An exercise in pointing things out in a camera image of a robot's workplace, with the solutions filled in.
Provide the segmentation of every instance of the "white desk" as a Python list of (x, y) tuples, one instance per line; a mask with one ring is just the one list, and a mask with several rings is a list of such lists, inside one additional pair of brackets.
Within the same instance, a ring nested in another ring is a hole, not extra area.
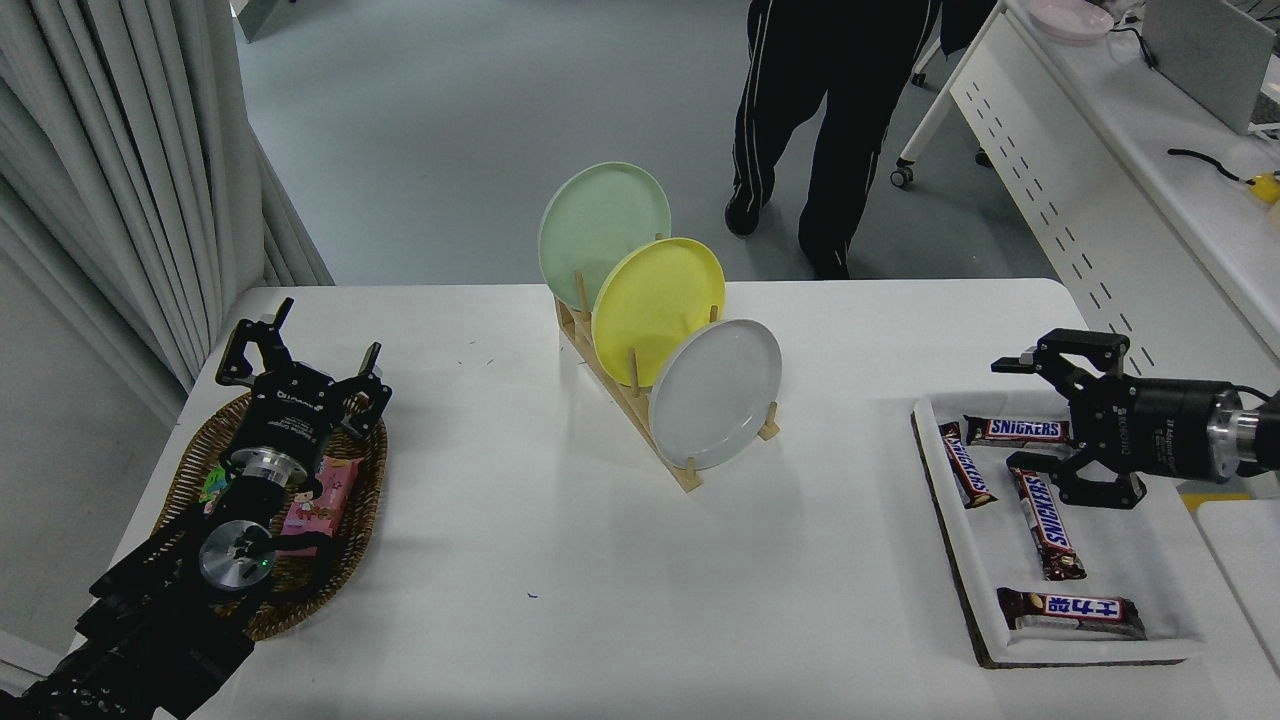
[(1280, 673), (1280, 500), (1206, 502), (1196, 523)]
[[(390, 456), (369, 555), (259, 643), (206, 719), (1262, 717), (1271, 671), (1171, 484), (1208, 651), (1167, 667), (982, 670), (908, 420), (927, 392), (1042, 388), (989, 363), (1080, 327), (1048, 281), (731, 283), (782, 345), (782, 433), (685, 495), (558, 334), (536, 286), (250, 292), (329, 373), (383, 342)], [(201, 421), (202, 372), (123, 555)]]
[(1243, 186), (1166, 150), (1245, 177), (1280, 168), (1280, 151), (1148, 69), (1133, 33), (1065, 45), (1027, 0), (997, 5), (905, 158), (952, 101), (1089, 328), (1133, 340), (1129, 373), (1280, 387), (1280, 231)]

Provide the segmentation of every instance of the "white curtain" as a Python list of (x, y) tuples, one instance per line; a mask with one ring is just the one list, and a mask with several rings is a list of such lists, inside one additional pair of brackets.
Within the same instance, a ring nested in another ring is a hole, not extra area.
[(241, 292), (333, 284), (248, 126), (232, 22), (0, 0), (0, 259), (169, 421)]

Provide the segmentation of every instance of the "cable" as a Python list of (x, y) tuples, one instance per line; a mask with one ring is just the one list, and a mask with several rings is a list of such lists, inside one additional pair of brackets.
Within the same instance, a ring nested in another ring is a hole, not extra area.
[(1230, 178), (1230, 179), (1233, 179), (1235, 182), (1243, 182), (1244, 184), (1253, 184), (1252, 179), (1240, 179), (1240, 176), (1238, 176), (1238, 174), (1233, 173), (1231, 170), (1228, 170), (1226, 168), (1224, 168), (1222, 163), (1220, 163), (1217, 160), (1217, 158), (1213, 158), (1211, 155), (1206, 155), (1203, 152), (1197, 152), (1194, 150), (1187, 150), (1184, 147), (1170, 147), (1169, 149), (1169, 154), (1170, 155), (1181, 155), (1181, 156), (1187, 156), (1187, 158), (1196, 158), (1197, 160), (1204, 160), (1210, 165), (1213, 165), (1215, 168), (1217, 168), (1217, 172), (1221, 173), (1224, 177), (1228, 177), (1228, 178)]
[(1142, 51), (1142, 59), (1143, 59), (1143, 61), (1147, 63), (1148, 68), (1156, 69), (1156, 56), (1151, 54), (1151, 49), (1147, 47), (1147, 41), (1142, 37), (1142, 33), (1138, 32), (1138, 28), (1134, 28), (1134, 27), (1115, 27), (1115, 28), (1111, 28), (1111, 32), (1132, 32), (1135, 36), (1138, 36), (1138, 50)]

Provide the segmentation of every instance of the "snickers bar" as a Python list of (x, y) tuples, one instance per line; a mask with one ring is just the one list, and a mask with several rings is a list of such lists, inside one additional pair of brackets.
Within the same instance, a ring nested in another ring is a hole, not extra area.
[(1062, 515), (1044, 478), (1038, 473), (1009, 468), (1018, 487), (1019, 503), (1027, 518), (1027, 527), (1036, 541), (1046, 580), (1079, 580), (1085, 577), (1080, 557), (1066, 536)]
[(975, 418), (965, 415), (969, 421), (969, 445), (989, 445), (993, 447), (1062, 447), (1069, 445), (1070, 425), (1068, 420), (1009, 420), (1004, 418)]
[(1123, 597), (1076, 597), (997, 588), (996, 598), (1010, 630), (1106, 633), (1124, 639), (1147, 639), (1138, 607)]
[(942, 433), (942, 445), (947, 448), (947, 460), (951, 461), (951, 474), (956, 478), (965, 509), (982, 507), (998, 500), (987, 488), (987, 480), (982, 479), (982, 473), (969, 457), (969, 451), (960, 439), (964, 434), (960, 432), (960, 423), (938, 425), (938, 432)]

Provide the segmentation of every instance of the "black pants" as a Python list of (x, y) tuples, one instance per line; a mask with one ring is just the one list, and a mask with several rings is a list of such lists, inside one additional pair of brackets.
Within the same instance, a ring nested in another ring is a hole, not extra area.
[(751, 68), (733, 132), (735, 201), (759, 208), (768, 200), (773, 167), (791, 133), (826, 96), (799, 229), (800, 247), (814, 265), (846, 263), (893, 106), (940, 4), (751, 1)]

